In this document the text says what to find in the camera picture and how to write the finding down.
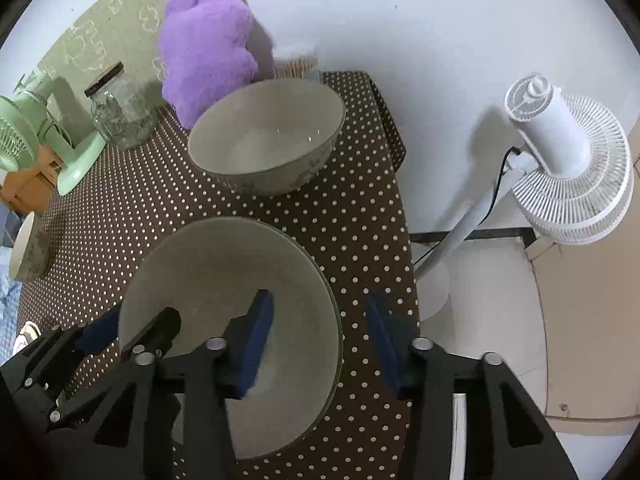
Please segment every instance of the jar lid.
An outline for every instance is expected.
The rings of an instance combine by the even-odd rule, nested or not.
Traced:
[[[102,72],[93,83],[89,85],[89,87],[84,91],[84,95],[87,97],[91,97],[94,95],[100,88],[106,85],[109,81],[111,81],[114,77],[116,77],[120,72],[124,70],[124,65],[121,61],[117,62],[115,65],[109,67],[107,70]]]

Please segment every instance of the mint green desk fan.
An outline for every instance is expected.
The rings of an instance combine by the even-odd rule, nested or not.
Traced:
[[[66,195],[98,159],[105,141],[92,132],[72,147],[68,133],[47,110],[53,86],[46,72],[36,70],[25,84],[20,80],[13,96],[0,96],[0,168],[27,170],[38,158],[38,146],[47,145],[64,164],[58,192]]]

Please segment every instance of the brown tablecloth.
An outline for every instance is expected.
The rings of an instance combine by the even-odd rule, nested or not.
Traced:
[[[43,328],[69,328],[116,305],[145,255],[190,222],[216,215],[255,218],[304,246],[338,301],[344,332],[340,383],[314,431],[276,455],[240,462],[241,478],[394,478],[409,421],[406,403],[383,384],[364,318],[365,295],[386,288],[395,311],[417,320],[394,173],[404,146],[386,106],[381,118],[376,100],[384,101],[365,73],[326,73],[324,82],[341,95],[347,115],[335,151],[309,184],[275,198],[217,185],[191,164],[188,134],[164,108],[147,143],[130,152],[107,148],[76,190],[53,197],[44,215],[52,264],[42,279],[22,288],[18,326],[29,319]],[[117,355],[112,344],[103,355],[85,359],[69,394],[92,384]],[[175,478],[184,478],[178,445],[174,465]]]

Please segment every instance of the white fan head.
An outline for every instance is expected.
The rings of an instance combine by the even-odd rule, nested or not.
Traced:
[[[517,81],[505,106],[540,162],[513,187],[533,227],[563,244],[588,244],[613,231],[634,188],[631,152],[615,116],[588,97],[562,95],[537,74]]]

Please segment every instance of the black power cord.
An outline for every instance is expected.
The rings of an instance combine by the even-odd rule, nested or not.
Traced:
[[[502,158],[502,164],[500,165],[500,173],[498,174],[498,180],[495,183],[494,195],[491,198],[491,205],[489,206],[489,211],[487,212],[486,215],[484,215],[484,218],[482,219],[482,221],[478,225],[482,225],[482,223],[487,218],[489,218],[489,215],[491,214],[491,211],[494,210],[495,201],[498,199],[498,190],[500,189],[500,183],[502,181],[502,176],[504,175],[504,165],[507,163],[507,157],[509,155],[511,155],[511,153],[515,153],[516,155],[519,155],[520,153],[522,153],[522,151],[519,148],[516,148],[515,146],[511,146],[507,150],[507,152],[504,154],[504,157]],[[416,265],[418,265],[421,261],[423,261],[427,256],[429,256],[429,254],[431,254],[431,251],[433,251],[441,243],[442,243],[442,240],[439,241],[437,244],[435,244],[431,249],[429,249],[427,252],[425,252],[422,256],[420,256],[420,258],[418,258],[414,262],[414,267]]]

